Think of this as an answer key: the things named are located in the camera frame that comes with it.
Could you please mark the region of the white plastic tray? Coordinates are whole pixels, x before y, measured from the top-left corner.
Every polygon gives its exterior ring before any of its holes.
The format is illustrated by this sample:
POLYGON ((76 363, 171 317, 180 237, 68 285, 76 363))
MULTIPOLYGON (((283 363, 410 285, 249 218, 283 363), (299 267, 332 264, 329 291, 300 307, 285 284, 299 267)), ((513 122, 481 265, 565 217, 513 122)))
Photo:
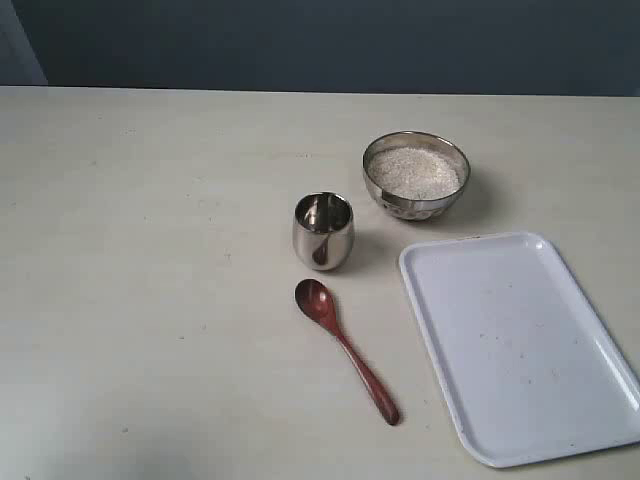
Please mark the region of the white plastic tray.
POLYGON ((508 468, 634 444, 639 383, 554 246, 416 243, 399 268, 458 438, 508 468))

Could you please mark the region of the small steel cup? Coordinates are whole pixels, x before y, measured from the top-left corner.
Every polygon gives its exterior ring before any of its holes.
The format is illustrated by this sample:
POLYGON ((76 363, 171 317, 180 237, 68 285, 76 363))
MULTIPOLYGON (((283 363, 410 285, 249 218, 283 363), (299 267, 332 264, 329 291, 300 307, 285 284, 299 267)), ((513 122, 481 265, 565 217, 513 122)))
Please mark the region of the small steel cup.
POLYGON ((294 210, 292 244, 297 257, 309 268, 329 271, 349 257, 355 240, 351 204, 333 192, 304 196, 294 210))

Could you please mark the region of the red wooden spoon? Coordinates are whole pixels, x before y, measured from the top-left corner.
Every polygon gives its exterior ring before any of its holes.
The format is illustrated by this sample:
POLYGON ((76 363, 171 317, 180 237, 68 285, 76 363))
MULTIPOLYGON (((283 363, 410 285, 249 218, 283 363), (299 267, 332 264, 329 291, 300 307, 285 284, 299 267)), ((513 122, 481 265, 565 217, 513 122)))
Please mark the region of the red wooden spoon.
POLYGON ((401 420, 400 411, 384 384, 369 368, 343 332, 331 291, 320 281, 308 278, 301 280, 296 285, 294 298, 301 312, 326 330, 340 344, 382 418, 388 425, 397 426, 401 420))

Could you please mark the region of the steel bowl of rice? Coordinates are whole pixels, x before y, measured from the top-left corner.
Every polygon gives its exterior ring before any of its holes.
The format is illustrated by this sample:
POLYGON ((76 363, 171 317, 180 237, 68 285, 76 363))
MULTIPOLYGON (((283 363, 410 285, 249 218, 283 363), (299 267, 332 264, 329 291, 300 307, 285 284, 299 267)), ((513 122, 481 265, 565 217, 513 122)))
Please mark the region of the steel bowl of rice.
POLYGON ((435 218, 464 192, 467 156, 440 136, 400 131, 371 142, 362 156, 366 189, 387 214, 407 221, 435 218))

